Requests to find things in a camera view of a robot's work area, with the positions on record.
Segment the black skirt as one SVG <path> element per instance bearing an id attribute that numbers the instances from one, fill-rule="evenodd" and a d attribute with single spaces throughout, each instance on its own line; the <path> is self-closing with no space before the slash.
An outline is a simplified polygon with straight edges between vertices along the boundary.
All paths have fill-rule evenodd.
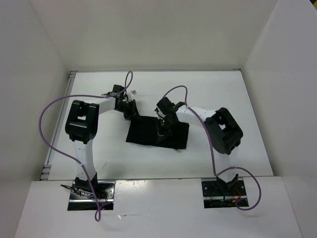
<path id="1" fill-rule="evenodd" d="M 189 124 L 177 122 L 171 135 L 158 137 L 156 117 L 140 116 L 130 121 L 126 142 L 144 146 L 183 150 L 187 147 Z"/>

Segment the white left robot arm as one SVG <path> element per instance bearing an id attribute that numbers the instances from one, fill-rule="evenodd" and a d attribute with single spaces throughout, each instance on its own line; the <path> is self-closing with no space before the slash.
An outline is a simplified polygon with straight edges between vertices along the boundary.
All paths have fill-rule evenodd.
<path id="1" fill-rule="evenodd" d="M 133 96 L 122 93 L 115 97 L 75 100 L 66 120 L 65 132 L 72 141 L 78 160 L 74 187 L 87 198 L 93 198 L 99 192 L 93 159 L 93 140 L 98 131 L 99 115 L 112 110 L 123 113 L 126 120 L 140 117 Z"/>

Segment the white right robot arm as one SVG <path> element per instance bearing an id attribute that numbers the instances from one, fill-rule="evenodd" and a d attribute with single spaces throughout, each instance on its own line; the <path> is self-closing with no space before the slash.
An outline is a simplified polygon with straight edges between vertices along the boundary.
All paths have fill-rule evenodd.
<path id="1" fill-rule="evenodd" d="M 164 97 L 157 103 L 156 112 L 162 112 L 163 117 L 158 119 L 158 141 L 162 142 L 172 136 L 172 130 L 179 123 L 201 126 L 209 142 L 211 151 L 212 170 L 215 177 L 235 170 L 236 167 L 216 172 L 214 151 L 230 155 L 240 145 L 243 131 L 227 108 L 206 110 L 188 106 L 185 102 L 177 104 Z"/>

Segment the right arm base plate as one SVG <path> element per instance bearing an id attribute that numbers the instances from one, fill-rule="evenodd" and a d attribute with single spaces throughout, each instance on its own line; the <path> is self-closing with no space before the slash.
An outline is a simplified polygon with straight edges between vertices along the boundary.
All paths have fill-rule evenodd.
<path id="1" fill-rule="evenodd" d="M 230 182 L 220 178 L 201 181 L 204 208 L 231 208 L 238 203 L 239 207 L 248 207 L 244 181 L 237 176 Z"/>

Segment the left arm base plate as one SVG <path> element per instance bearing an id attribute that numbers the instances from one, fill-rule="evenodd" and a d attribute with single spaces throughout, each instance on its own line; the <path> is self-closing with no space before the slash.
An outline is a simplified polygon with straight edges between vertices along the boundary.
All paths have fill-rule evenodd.
<path id="1" fill-rule="evenodd" d="M 76 189 L 73 183 L 70 189 L 68 211 L 96 211 L 97 204 L 91 191 Z M 101 210 L 113 210 L 115 182 L 101 181 L 97 184 L 96 196 Z"/>

